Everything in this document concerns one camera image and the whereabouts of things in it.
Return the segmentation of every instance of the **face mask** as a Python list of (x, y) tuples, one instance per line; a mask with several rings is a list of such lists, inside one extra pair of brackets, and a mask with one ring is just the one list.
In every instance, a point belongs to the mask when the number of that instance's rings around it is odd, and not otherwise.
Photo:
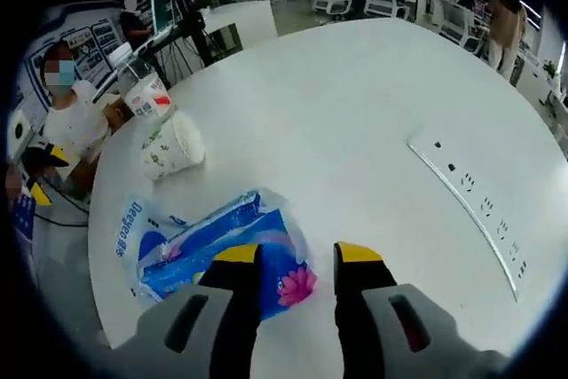
[(45, 85), (54, 97), (66, 97), (75, 83), (75, 62), (62, 60), (58, 73), (45, 73)]

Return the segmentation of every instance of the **electrical socket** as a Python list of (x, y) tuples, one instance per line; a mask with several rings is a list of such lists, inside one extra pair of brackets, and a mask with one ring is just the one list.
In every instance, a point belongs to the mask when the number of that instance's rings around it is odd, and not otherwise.
[(483, 147), (473, 147), (468, 140), (456, 137), (451, 131), (444, 133), (427, 127), (408, 142), (408, 146), (428, 165), (465, 208), (497, 256), (503, 271), (518, 300), (519, 285), (525, 282), (527, 262), (522, 240), (509, 230), (510, 215), (500, 200), (498, 188), (491, 187), (481, 167), (476, 167)]

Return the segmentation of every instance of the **white paper cup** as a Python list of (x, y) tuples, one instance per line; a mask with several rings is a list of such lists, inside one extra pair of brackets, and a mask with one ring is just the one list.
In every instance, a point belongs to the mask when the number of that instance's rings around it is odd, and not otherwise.
[(201, 134), (181, 111), (176, 111), (142, 146), (142, 167), (152, 180), (199, 164), (204, 158)]

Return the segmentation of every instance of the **white table surface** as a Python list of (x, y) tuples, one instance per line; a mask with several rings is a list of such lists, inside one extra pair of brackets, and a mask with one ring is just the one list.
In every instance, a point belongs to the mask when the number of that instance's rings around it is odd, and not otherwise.
[[(189, 221), (260, 186), (291, 202), (319, 286), (308, 301), (261, 324), (252, 377), (341, 377), (335, 241), (382, 253), (398, 282), (413, 283), (452, 313), (460, 335), (480, 349), (510, 354), (545, 309), (568, 252), (568, 168), (523, 97), (453, 43), (397, 19), (338, 23), (242, 51), (170, 93), (201, 129), (201, 167), (156, 184), (144, 178), (138, 162), (146, 132), (136, 121), (112, 136), (99, 161), (89, 260), (112, 347), (134, 334), (141, 314), (114, 254), (130, 193)], [(496, 162), (514, 155), (507, 141), (531, 159), (519, 162), (519, 188), (536, 193), (531, 225), (542, 256), (518, 303), (465, 209), (406, 146), (424, 124), (457, 114), (487, 134)]]

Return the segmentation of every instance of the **white office chair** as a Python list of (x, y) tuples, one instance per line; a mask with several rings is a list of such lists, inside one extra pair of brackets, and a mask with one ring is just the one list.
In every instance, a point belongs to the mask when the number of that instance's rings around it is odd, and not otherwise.
[(351, 8), (351, 0), (313, 0), (314, 11), (325, 11), (328, 15), (344, 15)]
[(449, 0), (440, 0), (444, 21), (439, 29), (439, 34), (459, 44), (462, 48), (477, 54), (483, 43), (479, 37), (472, 36), (469, 32), (475, 23), (473, 11), (459, 6)]
[(396, 0), (367, 0), (365, 2), (364, 12), (367, 14), (397, 18), (398, 11), (404, 11), (404, 15), (401, 17), (403, 20), (408, 19), (410, 8), (398, 5)]

